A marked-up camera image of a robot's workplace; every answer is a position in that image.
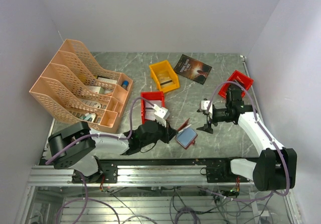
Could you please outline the white credit card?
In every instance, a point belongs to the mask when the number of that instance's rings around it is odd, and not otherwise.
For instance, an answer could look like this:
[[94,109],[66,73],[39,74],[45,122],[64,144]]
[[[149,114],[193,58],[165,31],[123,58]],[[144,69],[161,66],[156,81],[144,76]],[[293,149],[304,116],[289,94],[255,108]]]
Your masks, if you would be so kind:
[[154,104],[157,104],[158,106],[162,106],[162,101],[161,100],[151,100],[150,103],[148,102],[144,102],[145,103],[145,110],[144,110],[144,113],[145,113],[145,119],[146,120],[150,120],[150,121],[154,121],[155,120],[155,116],[154,116],[154,109],[152,108],[152,106]]

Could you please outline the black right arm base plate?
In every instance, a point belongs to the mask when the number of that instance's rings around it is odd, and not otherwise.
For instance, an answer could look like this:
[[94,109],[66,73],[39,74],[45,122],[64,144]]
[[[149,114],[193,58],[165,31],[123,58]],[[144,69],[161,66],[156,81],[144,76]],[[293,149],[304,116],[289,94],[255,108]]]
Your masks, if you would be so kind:
[[232,183],[239,178],[241,183],[249,182],[245,177],[235,175],[231,171],[231,158],[205,159],[205,167],[201,168],[200,174],[206,177],[208,183]]

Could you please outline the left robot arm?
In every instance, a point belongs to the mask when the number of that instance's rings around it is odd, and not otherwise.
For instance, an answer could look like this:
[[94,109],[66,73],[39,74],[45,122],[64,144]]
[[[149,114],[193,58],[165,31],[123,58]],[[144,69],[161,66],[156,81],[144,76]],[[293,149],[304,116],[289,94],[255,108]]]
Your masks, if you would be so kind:
[[97,182],[103,175],[97,153],[129,156],[158,141],[168,144],[177,134],[169,123],[164,127],[157,121],[146,121],[136,130],[121,134],[108,134],[89,128],[81,121],[49,136],[48,143],[55,169],[72,168],[90,182]]

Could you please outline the red plastic bin with cards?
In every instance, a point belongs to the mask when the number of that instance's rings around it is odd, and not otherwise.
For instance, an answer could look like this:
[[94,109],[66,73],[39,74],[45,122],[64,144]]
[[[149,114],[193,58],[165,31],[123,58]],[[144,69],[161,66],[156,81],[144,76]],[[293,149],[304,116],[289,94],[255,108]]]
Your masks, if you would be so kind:
[[141,92],[140,96],[147,99],[151,102],[148,103],[144,100],[141,100],[141,121],[142,124],[146,121],[154,121],[154,109],[153,105],[156,104],[159,107],[165,107],[165,95],[162,91],[149,91]]

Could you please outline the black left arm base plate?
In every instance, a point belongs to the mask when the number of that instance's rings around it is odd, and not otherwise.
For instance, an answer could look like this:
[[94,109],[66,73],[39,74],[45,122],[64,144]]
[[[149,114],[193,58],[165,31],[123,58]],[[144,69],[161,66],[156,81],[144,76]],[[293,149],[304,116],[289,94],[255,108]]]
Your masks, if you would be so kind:
[[82,183],[83,178],[86,183],[116,183],[118,176],[118,168],[114,164],[107,165],[74,165],[72,182]]

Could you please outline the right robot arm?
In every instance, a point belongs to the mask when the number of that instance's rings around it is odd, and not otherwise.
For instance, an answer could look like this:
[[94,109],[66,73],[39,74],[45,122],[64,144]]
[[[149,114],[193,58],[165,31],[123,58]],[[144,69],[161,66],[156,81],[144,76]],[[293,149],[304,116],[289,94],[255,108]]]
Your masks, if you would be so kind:
[[215,108],[208,103],[206,112],[210,122],[233,122],[240,126],[255,147],[258,158],[250,161],[246,158],[231,159],[230,164],[221,169],[221,176],[230,182],[239,176],[254,182],[260,191],[284,190],[289,192],[295,186],[297,153],[293,148],[286,148],[264,125],[256,112],[254,104],[245,104],[242,89],[237,87],[227,90],[224,108]]

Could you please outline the red leather card holder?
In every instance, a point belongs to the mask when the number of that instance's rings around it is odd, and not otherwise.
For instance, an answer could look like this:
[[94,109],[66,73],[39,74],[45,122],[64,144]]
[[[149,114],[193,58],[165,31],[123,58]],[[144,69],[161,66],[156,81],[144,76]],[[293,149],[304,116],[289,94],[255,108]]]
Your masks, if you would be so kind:
[[187,119],[179,128],[175,136],[175,141],[185,150],[190,145],[194,145],[198,134],[191,128],[190,119]]

